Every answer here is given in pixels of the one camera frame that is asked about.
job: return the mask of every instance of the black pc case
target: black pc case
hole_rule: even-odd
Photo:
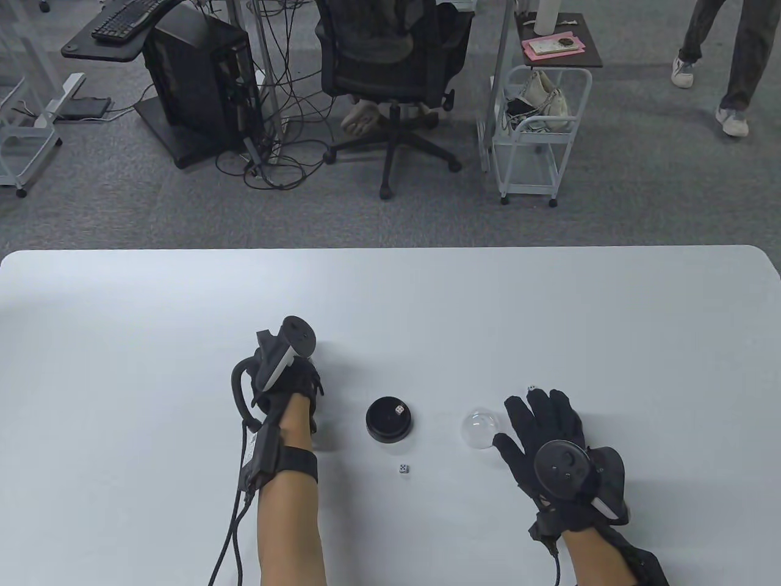
[[[144,59],[172,126],[214,142],[214,151],[259,143],[260,97],[246,31],[178,5],[144,44]]]

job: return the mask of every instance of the velcro strap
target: velcro strap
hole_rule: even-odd
[[[277,473],[293,470],[308,474],[317,482],[317,456],[309,450],[284,445],[280,449],[280,459],[276,464]]]

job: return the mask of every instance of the paper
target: paper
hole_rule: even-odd
[[[563,38],[571,38],[575,44],[570,48],[568,51],[562,51],[557,53],[549,53],[547,55],[538,55],[534,52],[534,49],[532,47],[532,43],[540,43],[541,41],[553,41],[556,42],[559,39]],[[552,34],[549,37],[538,37],[533,39],[527,39],[523,43],[521,43],[521,46],[523,46],[523,51],[526,53],[526,56],[531,61],[540,61],[542,59],[556,59],[558,57],[567,57],[569,55],[578,55],[580,53],[586,52],[586,45],[583,44],[583,42],[576,36],[572,34],[572,31],[568,31],[565,33],[559,33],[559,34]]]

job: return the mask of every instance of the clear glass dome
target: clear glass dome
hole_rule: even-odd
[[[461,424],[461,437],[470,448],[478,450],[490,448],[499,431],[499,419],[483,408],[471,411]]]

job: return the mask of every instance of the gray trousers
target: gray trousers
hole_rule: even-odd
[[[701,46],[725,0],[697,0],[689,30],[678,54],[682,61],[695,63],[702,58]],[[770,59],[776,28],[781,17],[781,0],[744,0],[735,39],[732,71],[724,109],[745,110],[757,90]]]

